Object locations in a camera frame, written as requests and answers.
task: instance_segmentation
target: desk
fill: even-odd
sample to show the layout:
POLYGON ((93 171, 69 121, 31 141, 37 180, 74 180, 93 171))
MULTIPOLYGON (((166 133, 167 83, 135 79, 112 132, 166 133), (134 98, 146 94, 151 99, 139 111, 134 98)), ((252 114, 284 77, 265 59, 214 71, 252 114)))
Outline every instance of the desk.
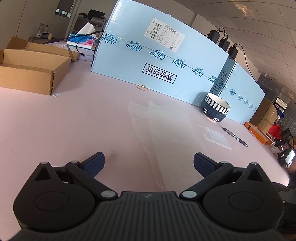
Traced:
MULTIPOLYGON (((92 73, 90 69, 90 62, 72 63, 55 91, 61 93, 58 97, 0 88, 2 240, 11 238, 20 229, 13 214, 13 201, 42 161, 63 166, 71 160, 83 161, 101 151, 106 163, 96 179, 118 193, 164 188, 179 192, 202 179, 193 169, 193 155, 203 149, 204 154, 215 161, 227 160, 235 167, 246 167, 249 162, 256 161, 271 181, 288 184, 288 173, 280 167, 268 147, 259 143, 243 125, 229 119, 211 122, 191 104, 155 91, 141 91, 133 84, 92 73), (192 128, 192 136, 197 136, 199 144, 203 145, 196 145, 189 158, 174 160, 167 166, 168 172, 178 179, 176 188, 167 187, 176 183, 175 180, 166 179, 165 186, 161 183, 163 163, 147 154, 149 149, 139 138, 128 111, 130 103, 148 106, 149 101, 157 105, 168 103, 182 110, 190 125, 180 126, 179 134, 182 135, 182 128, 192 128), (201 138, 196 122, 223 133, 232 150, 201 138), (238 135, 249 147, 224 133, 221 126, 238 135)), ((166 148, 165 153, 173 151, 166 148)))

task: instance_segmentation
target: window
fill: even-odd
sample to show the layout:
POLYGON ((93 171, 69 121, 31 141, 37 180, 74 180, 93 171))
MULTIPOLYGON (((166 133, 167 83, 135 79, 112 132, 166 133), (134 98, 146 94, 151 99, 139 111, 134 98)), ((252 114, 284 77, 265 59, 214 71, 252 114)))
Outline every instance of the window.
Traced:
POLYGON ((70 13, 72 6, 74 5, 74 1, 75 0, 60 0, 55 14, 69 18, 71 16, 70 13))

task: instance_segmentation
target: blue ceramic bowl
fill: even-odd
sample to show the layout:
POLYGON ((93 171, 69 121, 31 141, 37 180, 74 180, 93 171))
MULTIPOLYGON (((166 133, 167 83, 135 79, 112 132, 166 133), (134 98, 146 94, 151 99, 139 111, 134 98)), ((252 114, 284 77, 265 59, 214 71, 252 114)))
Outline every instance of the blue ceramic bowl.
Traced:
POLYGON ((217 122, 223 121, 230 110, 230 106, 225 100, 212 93, 207 94, 200 107, 207 117, 217 122))

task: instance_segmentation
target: open cardboard box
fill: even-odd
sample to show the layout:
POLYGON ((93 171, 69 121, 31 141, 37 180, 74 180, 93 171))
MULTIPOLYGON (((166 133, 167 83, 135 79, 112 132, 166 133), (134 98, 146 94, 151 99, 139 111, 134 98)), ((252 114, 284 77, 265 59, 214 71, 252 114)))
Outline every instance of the open cardboard box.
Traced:
POLYGON ((70 57, 73 62, 78 60, 79 53, 72 52, 70 48, 61 49, 51 45, 42 45, 28 42, 24 39, 12 37, 6 47, 7 49, 24 49, 24 50, 32 50, 44 53, 57 54, 65 57, 70 57))
POLYGON ((0 50, 0 86, 51 95, 68 72, 71 58, 21 49, 0 50))

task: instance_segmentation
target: black pen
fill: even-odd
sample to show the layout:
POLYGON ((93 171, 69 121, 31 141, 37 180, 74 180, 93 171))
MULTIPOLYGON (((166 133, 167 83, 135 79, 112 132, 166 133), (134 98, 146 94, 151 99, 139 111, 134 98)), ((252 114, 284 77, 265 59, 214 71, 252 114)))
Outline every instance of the black pen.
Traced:
POLYGON ((248 147, 248 145, 241 140, 240 138, 238 138, 235 134, 233 134, 231 131, 227 130, 226 128, 222 127, 223 130, 225 130, 229 135, 231 135, 233 138, 237 139, 240 143, 242 143, 244 146, 248 147))

